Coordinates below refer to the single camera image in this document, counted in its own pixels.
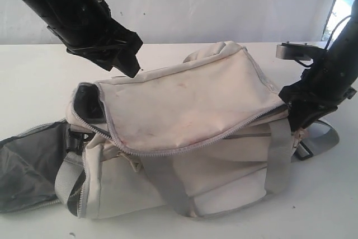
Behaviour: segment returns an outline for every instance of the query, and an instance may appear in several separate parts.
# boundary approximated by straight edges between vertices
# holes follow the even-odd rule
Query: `white surface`
[[[145,43],[321,40],[333,0],[105,0]],[[59,43],[21,0],[0,0],[0,44]]]
[[[275,58],[276,43],[244,45],[279,86],[299,78],[302,69],[297,64]],[[154,69],[179,63],[202,46],[144,45],[138,57],[145,70]],[[109,77],[89,61],[66,54],[62,45],[3,45],[0,55],[0,139],[62,118],[78,82]],[[355,97],[327,117],[341,135],[338,146],[321,156],[293,164],[288,189],[254,207],[208,221],[192,221],[166,207],[91,221],[77,219],[58,205],[23,214],[0,215],[0,237],[62,239],[72,238],[70,233],[74,233],[77,239],[357,238],[357,107],[358,97]]]

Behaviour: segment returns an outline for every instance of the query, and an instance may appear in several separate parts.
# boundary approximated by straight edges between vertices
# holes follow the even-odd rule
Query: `white table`
[[[288,85],[299,79],[302,68],[293,61],[276,59],[276,44],[244,45],[278,86]],[[205,45],[144,45],[138,58],[144,70],[156,69],[179,63]],[[0,55],[0,139],[63,118],[79,82],[120,74],[69,55],[62,45],[2,45]],[[339,145],[293,164],[288,189],[254,207],[208,221],[180,217],[166,207],[92,221],[77,219],[56,205],[0,215],[0,238],[73,238],[70,233],[77,239],[358,238],[357,109],[355,97],[328,116],[340,133]]]

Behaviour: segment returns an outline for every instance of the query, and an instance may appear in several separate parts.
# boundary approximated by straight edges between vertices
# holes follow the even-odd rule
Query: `white backdrop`
[[[333,0],[106,0],[145,43],[317,41]],[[0,44],[59,43],[21,0],[0,0]]]

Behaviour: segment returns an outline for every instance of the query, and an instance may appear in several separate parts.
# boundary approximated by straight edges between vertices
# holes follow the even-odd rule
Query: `bag flap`
[[[204,146],[284,105],[246,48],[232,41],[186,61],[95,83],[111,139],[123,151],[173,154]]]

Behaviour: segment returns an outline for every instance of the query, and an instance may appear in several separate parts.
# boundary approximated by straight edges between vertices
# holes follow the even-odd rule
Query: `white bag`
[[[287,115],[276,87],[232,41],[134,79],[81,83],[67,120],[96,135],[82,159],[67,155],[56,193],[82,218],[164,204],[209,217],[251,205],[289,180],[304,132],[291,133]],[[80,198],[70,203],[83,167]]]

